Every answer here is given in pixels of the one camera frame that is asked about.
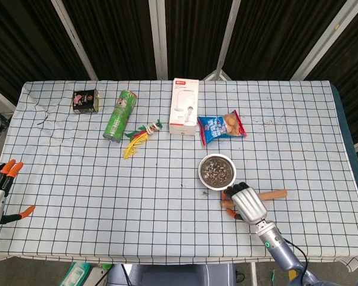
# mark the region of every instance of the wooden stick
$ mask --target wooden stick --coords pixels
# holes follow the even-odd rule
[[[267,201],[273,200],[274,198],[285,198],[287,195],[288,191],[286,189],[277,189],[272,192],[262,192],[258,194],[258,197],[263,201]],[[225,209],[227,207],[233,207],[234,202],[232,200],[221,200],[220,205],[222,208]]]

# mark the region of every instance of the checkered tablecloth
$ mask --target checkered tablecloth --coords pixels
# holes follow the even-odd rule
[[[75,114],[73,91],[100,94],[98,114]],[[137,154],[102,137],[121,90],[138,95],[127,130],[160,119]],[[268,219],[311,261],[358,265],[358,190],[342,141],[329,82],[200,82],[200,116],[236,109],[247,138],[212,141],[170,135],[171,81],[28,82],[11,121],[1,162],[24,167],[5,209],[29,218],[0,227],[0,259],[127,263],[267,261],[255,228],[220,209],[220,193],[197,177],[207,154],[230,157],[237,182],[266,201]]]

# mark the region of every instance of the green can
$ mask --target green can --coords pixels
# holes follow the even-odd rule
[[[103,132],[103,137],[119,142],[124,134],[132,109],[137,103],[137,95],[131,91],[122,91]]]

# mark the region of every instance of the white box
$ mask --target white box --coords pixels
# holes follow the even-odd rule
[[[198,93],[198,80],[174,79],[169,115],[169,132],[171,134],[195,136]]]

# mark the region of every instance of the bowl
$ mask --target bowl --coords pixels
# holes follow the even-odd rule
[[[210,154],[199,165],[199,178],[207,188],[222,191],[233,185],[236,167],[227,156]]]

